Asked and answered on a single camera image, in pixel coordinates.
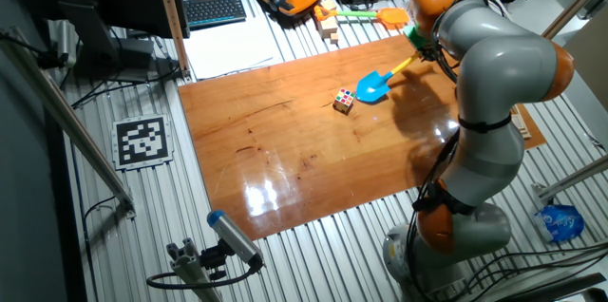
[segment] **desk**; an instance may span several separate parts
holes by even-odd
[[[414,49],[405,36],[180,87],[207,194],[251,238],[268,236],[422,182],[455,130],[455,85],[436,64],[391,79],[388,98],[332,109]],[[544,137],[520,107],[532,139]]]

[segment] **toy shovel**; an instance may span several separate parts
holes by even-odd
[[[359,80],[357,84],[356,97],[357,100],[363,103],[375,103],[380,98],[384,97],[390,91],[387,81],[392,78],[395,73],[404,70],[409,64],[420,57],[420,53],[415,52],[406,61],[395,67],[392,71],[384,76],[380,75],[376,70],[368,74],[365,78]]]
[[[408,13],[402,8],[383,8],[379,11],[337,11],[316,6],[314,14],[319,21],[324,21],[332,16],[379,18],[383,23],[391,25],[405,24],[409,21]]]

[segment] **rubik's cube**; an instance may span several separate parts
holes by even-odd
[[[350,92],[345,88],[341,88],[338,95],[335,96],[333,101],[333,108],[346,114],[349,114],[349,110],[352,107],[352,101],[354,100],[354,92]]]

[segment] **white paper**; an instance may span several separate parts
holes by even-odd
[[[196,30],[183,41],[198,80],[281,61],[264,18]]]

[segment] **keyboard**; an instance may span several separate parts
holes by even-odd
[[[187,0],[183,4],[191,30],[244,21],[247,17],[240,0]]]

